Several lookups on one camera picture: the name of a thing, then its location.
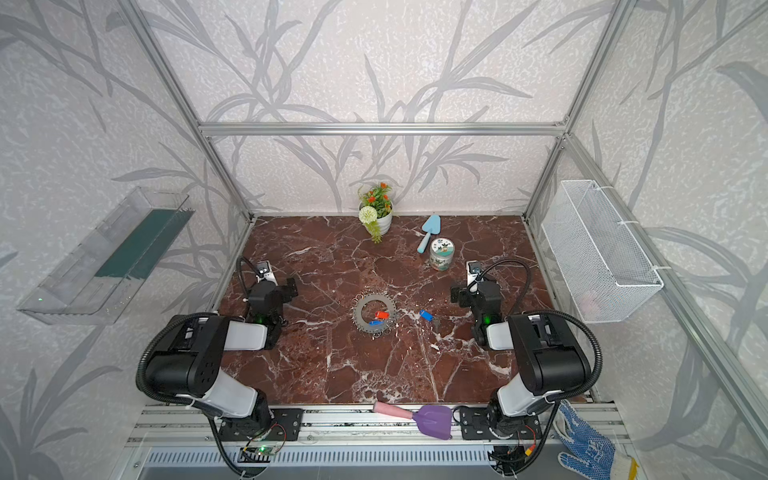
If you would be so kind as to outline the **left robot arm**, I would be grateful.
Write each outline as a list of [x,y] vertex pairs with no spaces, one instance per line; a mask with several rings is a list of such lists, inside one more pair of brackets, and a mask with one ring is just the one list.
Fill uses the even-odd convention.
[[266,394],[222,369],[229,351],[262,351],[276,346],[283,305],[298,296],[296,280],[284,285],[262,280],[250,290],[250,316],[211,312],[175,315],[150,341],[136,372],[136,386],[149,398],[200,410],[223,441],[298,439],[303,411],[271,410]]

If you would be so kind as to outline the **blue dotted work glove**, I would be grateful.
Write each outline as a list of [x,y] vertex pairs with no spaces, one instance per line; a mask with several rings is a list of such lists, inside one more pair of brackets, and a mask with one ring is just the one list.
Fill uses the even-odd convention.
[[590,480],[636,479],[638,463],[619,452],[615,445],[581,418],[573,406],[563,400],[553,428],[567,452],[558,454],[559,464]]

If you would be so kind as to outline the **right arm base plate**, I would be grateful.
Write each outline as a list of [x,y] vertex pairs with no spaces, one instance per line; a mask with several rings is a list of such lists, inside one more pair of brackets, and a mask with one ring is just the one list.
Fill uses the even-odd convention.
[[536,415],[496,416],[488,407],[458,406],[453,409],[463,440],[516,440],[537,442],[542,425]]

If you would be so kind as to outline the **purple toy shovel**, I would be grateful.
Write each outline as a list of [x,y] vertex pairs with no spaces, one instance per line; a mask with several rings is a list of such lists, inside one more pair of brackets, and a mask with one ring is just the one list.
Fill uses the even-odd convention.
[[413,420],[418,430],[429,437],[450,440],[453,423],[452,410],[442,405],[425,405],[418,411],[411,411],[399,406],[376,401],[373,411],[378,414]]

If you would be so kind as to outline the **clear plastic wall shelf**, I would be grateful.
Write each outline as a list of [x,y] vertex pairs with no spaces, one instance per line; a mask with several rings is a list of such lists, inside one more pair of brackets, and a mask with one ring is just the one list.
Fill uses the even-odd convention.
[[49,325],[111,325],[195,210],[179,192],[134,188],[22,301]]

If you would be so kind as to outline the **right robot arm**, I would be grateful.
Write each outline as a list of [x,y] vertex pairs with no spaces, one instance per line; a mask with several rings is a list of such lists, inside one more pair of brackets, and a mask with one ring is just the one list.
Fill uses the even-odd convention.
[[556,400],[591,389],[599,378],[600,346],[578,319],[553,310],[504,316],[500,287],[493,281],[454,286],[450,300],[471,310],[479,346],[510,351],[517,365],[517,373],[493,392],[486,407],[458,409],[463,439],[537,440],[538,416]]

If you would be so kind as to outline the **green circuit board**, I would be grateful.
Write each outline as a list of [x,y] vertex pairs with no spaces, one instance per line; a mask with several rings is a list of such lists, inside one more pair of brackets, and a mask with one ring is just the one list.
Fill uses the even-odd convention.
[[277,458],[284,444],[248,445],[239,450],[237,462],[241,464],[270,463]]

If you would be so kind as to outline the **potted artificial flowers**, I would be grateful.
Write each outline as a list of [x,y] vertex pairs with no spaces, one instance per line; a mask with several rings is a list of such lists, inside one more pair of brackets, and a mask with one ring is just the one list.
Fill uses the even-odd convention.
[[389,198],[391,187],[381,182],[365,190],[358,189],[360,201],[358,219],[374,243],[380,243],[392,222],[393,202]]

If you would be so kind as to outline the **teal toy trowel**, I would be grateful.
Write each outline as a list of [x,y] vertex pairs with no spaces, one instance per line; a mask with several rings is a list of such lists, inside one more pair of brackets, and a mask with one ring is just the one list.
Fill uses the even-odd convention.
[[429,241],[432,236],[438,235],[441,230],[441,218],[439,215],[431,215],[427,218],[427,220],[422,225],[422,231],[424,232],[424,237],[422,238],[418,248],[417,252],[419,254],[423,254],[429,245]]

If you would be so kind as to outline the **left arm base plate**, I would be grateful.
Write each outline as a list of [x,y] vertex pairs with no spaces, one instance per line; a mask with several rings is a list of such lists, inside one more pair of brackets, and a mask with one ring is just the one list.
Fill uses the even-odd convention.
[[298,439],[303,414],[301,408],[276,408],[270,414],[256,413],[242,419],[224,418],[218,434],[224,442],[293,442]]

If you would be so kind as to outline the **blue tagged key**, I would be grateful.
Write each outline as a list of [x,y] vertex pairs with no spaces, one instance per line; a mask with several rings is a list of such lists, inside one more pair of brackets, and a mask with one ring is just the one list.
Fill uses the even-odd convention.
[[427,322],[427,324],[430,326],[430,328],[437,332],[440,328],[440,319],[438,317],[435,317],[433,314],[429,313],[426,310],[421,310],[419,312],[420,317]]

